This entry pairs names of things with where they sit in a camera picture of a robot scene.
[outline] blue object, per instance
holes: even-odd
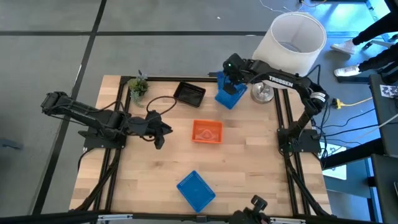
[[[197,213],[200,213],[216,197],[195,170],[177,184],[177,188]]]
[[[239,85],[234,85],[237,92],[234,95],[230,95],[223,90],[225,83],[231,83],[228,77],[224,76],[223,72],[217,73],[217,84],[218,84],[218,93],[215,97],[216,101],[227,107],[228,109],[232,109],[235,104],[241,99],[244,92],[247,90],[247,86],[243,83]]]

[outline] black pants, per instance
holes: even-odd
[[[354,45],[359,45],[377,37],[378,35],[396,31],[398,31],[398,15],[390,12],[369,26],[366,30],[359,33],[359,35],[353,39],[353,43]],[[398,44],[395,44],[375,57],[359,64],[359,71],[363,72],[369,69],[381,68],[397,59]]]

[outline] person's leg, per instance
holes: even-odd
[[[398,31],[398,16],[390,12],[353,38],[353,44],[359,45],[378,35],[395,31]]]
[[[394,44],[389,49],[383,50],[375,57],[370,58],[369,60],[366,60],[359,65],[336,69],[335,76],[350,77],[358,75],[359,73],[369,69],[381,68],[395,60],[398,60],[398,44]]]
[[[369,58],[358,65],[359,71],[363,72],[369,69],[381,68],[387,64],[398,59],[398,44],[394,44],[387,50],[383,50],[381,53],[373,58]]]
[[[385,34],[386,32],[395,31],[398,31],[398,16],[390,12],[359,33],[357,37],[347,40],[341,44],[333,44],[330,47],[333,50],[337,50],[346,54],[355,54],[357,51],[357,45],[369,41],[378,35]]]

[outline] blue plastic bin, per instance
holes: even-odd
[[[223,90],[224,83],[231,83],[229,78],[224,76],[223,72],[217,73],[217,84],[218,84],[218,93],[215,97],[216,101],[227,107],[228,109],[232,109],[235,104],[240,100],[243,96],[244,92],[247,90],[247,86],[243,83],[239,85],[235,85],[234,87],[237,89],[237,92],[234,95],[230,95]]]
[[[177,188],[197,213],[200,213],[216,197],[195,170],[177,184]]]

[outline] shoe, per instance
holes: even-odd
[[[335,70],[336,77],[350,77],[360,73],[357,65],[346,68],[338,68]]]
[[[341,44],[332,44],[330,48],[351,55],[355,54],[357,51],[357,46],[354,45],[352,39]]]

